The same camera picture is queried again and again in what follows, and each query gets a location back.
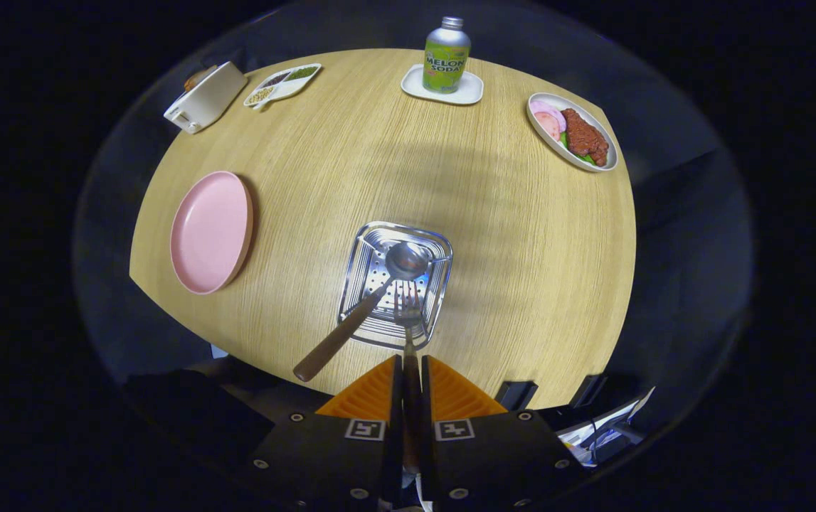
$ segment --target stainless steel tray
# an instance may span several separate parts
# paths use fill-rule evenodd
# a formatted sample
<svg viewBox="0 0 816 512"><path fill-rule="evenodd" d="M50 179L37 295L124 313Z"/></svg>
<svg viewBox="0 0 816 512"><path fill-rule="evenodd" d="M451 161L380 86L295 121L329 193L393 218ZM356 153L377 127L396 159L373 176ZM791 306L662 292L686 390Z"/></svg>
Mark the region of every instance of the stainless steel tray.
<svg viewBox="0 0 816 512"><path fill-rule="evenodd" d="M388 281L386 252L398 242L415 243L427 250L430 256L427 272L414 279L420 298L421 322L411 331L411 335L414 346L420 350L433 337L452 267L452 246L439 233L381 221L374 221L360 228L348 262L348 273L339 306L339 323L366 295L372 294ZM394 350L404 348L404 328L393 320L392 299L397 284L398 282L394 282L389 285L388 291L369 314L369 318L352 335L353 340Z"/></svg>

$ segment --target metal fork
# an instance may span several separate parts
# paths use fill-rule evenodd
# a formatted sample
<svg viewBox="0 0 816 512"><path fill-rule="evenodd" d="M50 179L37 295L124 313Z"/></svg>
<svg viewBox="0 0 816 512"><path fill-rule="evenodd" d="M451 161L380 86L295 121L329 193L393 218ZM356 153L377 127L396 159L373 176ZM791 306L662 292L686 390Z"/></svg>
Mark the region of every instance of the metal fork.
<svg viewBox="0 0 816 512"><path fill-rule="evenodd" d="M395 324L405 328L405 347L413 347L411 328L420 323L420 299L417 296L417 283L399 281L395 287L394 301Z"/></svg>
<svg viewBox="0 0 816 512"><path fill-rule="evenodd" d="M404 353L404 415L405 444L404 467L408 473L420 473L420 369L418 368L417 351L411 329L422 320L420 299L417 296L417 285L414 281L399 281L395 287L394 316L395 323L405 329Z"/></svg>

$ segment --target melon soda can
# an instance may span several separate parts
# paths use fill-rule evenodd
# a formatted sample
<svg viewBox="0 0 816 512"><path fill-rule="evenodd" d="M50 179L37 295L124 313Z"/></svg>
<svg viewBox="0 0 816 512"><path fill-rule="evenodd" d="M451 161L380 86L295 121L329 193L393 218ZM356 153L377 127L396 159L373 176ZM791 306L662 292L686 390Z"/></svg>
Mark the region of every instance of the melon soda can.
<svg viewBox="0 0 816 512"><path fill-rule="evenodd" d="M464 20L443 17L443 26L427 36L424 49L423 87L439 94L451 94L459 90L464 74L470 38L462 32Z"/></svg>

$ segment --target metal spoon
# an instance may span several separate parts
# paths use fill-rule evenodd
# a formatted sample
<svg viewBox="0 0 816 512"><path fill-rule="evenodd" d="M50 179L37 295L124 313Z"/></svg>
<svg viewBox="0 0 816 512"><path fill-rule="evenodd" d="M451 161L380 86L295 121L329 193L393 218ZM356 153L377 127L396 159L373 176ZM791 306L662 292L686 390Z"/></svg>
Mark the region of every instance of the metal spoon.
<svg viewBox="0 0 816 512"><path fill-rule="evenodd" d="M294 367L294 375L303 382L313 379L323 367L329 363L333 356L344 346L352 334L366 320L366 317L379 304L379 299L386 294L386 289L395 279L402 281L414 281L424 272L430 264L430 256L421 247L410 242L399 242L386 252L386 270L388 271L388 281L375 292L366 295L360 304L356 305L335 330L331 331L326 339L320 341L297 366Z"/></svg>

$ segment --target pink bowl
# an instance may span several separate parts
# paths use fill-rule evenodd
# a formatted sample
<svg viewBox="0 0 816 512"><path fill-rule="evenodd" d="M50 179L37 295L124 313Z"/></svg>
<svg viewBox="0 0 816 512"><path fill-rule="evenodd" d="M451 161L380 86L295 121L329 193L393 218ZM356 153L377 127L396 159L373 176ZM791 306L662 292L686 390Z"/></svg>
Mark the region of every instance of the pink bowl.
<svg viewBox="0 0 816 512"><path fill-rule="evenodd" d="M200 179L180 202L171 227L171 262L193 294L216 292L238 273L253 232L253 202L235 174Z"/></svg>

